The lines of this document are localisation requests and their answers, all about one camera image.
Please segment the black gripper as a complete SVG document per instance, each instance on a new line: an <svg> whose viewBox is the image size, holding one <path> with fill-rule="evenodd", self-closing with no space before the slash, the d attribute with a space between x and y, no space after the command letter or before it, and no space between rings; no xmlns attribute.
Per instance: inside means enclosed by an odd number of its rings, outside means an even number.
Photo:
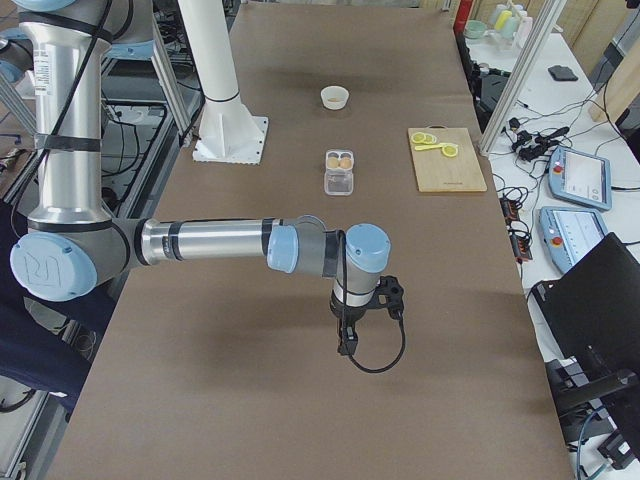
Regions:
<svg viewBox="0 0 640 480"><path fill-rule="evenodd" d="M337 330L341 331L343 326L354 327L356 322L366 314L367 307L365 305L345 306L342 303L342 300L338 298L335 293L332 293L330 298L330 310L337 318Z"/></svg>

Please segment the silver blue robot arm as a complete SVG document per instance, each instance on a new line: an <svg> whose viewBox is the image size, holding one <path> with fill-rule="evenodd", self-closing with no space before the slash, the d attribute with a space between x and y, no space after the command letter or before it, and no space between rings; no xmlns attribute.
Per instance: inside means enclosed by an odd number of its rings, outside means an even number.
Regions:
<svg viewBox="0 0 640 480"><path fill-rule="evenodd" d="M274 270L333 280L330 305L343 335L370 309L394 303L385 274L391 243L371 224L330 231L317 218L195 220L113 218L101 199L101 61L110 50L152 53L148 1L22 1L35 73L38 206L10 253L35 296L71 300L142 265L165 260L263 257Z"/></svg>

